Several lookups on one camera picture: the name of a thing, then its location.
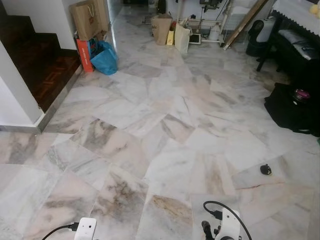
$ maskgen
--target blue plastic bag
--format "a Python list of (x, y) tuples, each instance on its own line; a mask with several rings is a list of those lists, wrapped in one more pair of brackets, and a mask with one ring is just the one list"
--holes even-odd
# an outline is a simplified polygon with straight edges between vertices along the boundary
[(99, 53), (91, 59), (95, 68), (105, 75), (112, 75), (117, 72), (117, 54), (112, 46), (105, 41), (98, 41)]

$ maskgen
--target black cable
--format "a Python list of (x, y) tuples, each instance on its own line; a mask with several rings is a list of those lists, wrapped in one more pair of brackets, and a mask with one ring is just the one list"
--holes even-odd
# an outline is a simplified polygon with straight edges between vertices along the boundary
[(210, 214), (212, 214), (212, 215), (215, 214), (215, 211), (210, 211), (210, 210), (206, 207), (207, 204), (218, 204), (218, 205), (222, 206), (223, 208), (226, 208), (227, 210), (229, 210), (229, 211), (236, 217), (236, 219), (239, 221), (239, 223), (242, 225), (242, 227), (243, 227), (245, 233), (247, 234), (249, 240), (252, 240), (251, 235), (250, 235), (250, 233), (249, 233), (246, 225), (242, 222), (242, 220), (240, 219), (240, 217), (238, 217), (238, 215), (237, 215), (230, 207), (224, 205), (223, 203), (221, 203), (221, 202), (219, 202), (219, 201), (205, 201), (205, 202), (203, 203), (203, 208), (204, 208), (208, 213), (210, 213)]
[(220, 12), (219, 12), (219, 14), (218, 14), (218, 16), (216, 16), (216, 21), (218, 20), (218, 17), (220, 16), (220, 14), (222, 13), (222, 10), (224, 9), (224, 7), (225, 7), (225, 5), (227, 4), (227, 2), (228, 2), (228, 0), (225, 0), (225, 3), (223, 4), (223, 7), (221, 8), (221, 10), (220, 10)]
[(60, 229), (71, 229), (72, 231), (77, 231), (79, 223), (78, 222), (73, 222), (69, 225), (64, 225), (64, 226), (59, 226), (55, 229), (53, 229), (51, 232), (49, 232), (47, 235), (45, 235), (44, 238), (42, 238), (42, 240), (45, 240), (47, 237), (49, 237), (51, 234), (53, 234), (54, 232), (60, 230)]

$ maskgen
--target wooden plank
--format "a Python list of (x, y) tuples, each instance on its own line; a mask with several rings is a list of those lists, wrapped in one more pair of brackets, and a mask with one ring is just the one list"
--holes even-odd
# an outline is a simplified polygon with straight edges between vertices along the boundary
[(243, 31), (243, 29), (251, 22), (251, 20), (257, 15), (257, 13), (263, 8), (263, 6), (268, 2), (268, 0), (258, 0), (250, 11), (244, 16), (240, 24), (236, 27), (233, 34), (226, 41), (223, 50), (227, 50), (228, 47), (237, 39), (238, 35)]

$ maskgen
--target paper bag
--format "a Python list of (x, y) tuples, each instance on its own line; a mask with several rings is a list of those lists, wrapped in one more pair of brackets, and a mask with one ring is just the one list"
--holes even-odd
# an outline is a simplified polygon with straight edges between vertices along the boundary
[(81, 41), (89, 41), (98, 31), (98, 16), (93, 0), (81, 1), (69, 7)]
[(179, 23), (175, 26), (174, 45), (180, 53), (186, 54), (188, 52), (189, 40), (192, 32), (188, 28), (184, 28)]
[(151, 18), (152, 33), (155, 43), (166, 45), (172, 17), (169, 14), (159, 14)]
[(110, 31), (110, 19), (107, 0), (93, 0), (98, 19), (98, 27), (102, 31)]

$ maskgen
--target black bag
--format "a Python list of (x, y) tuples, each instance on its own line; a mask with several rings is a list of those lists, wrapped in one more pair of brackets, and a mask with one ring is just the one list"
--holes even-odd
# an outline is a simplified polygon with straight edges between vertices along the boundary
[(266, 110), (279, 127), (320, 137), (319, 103), (312, 98), (306, 103), (295, 100), (294, 90), (290, 85), (276, 83), (271, 95), (265, 98)]

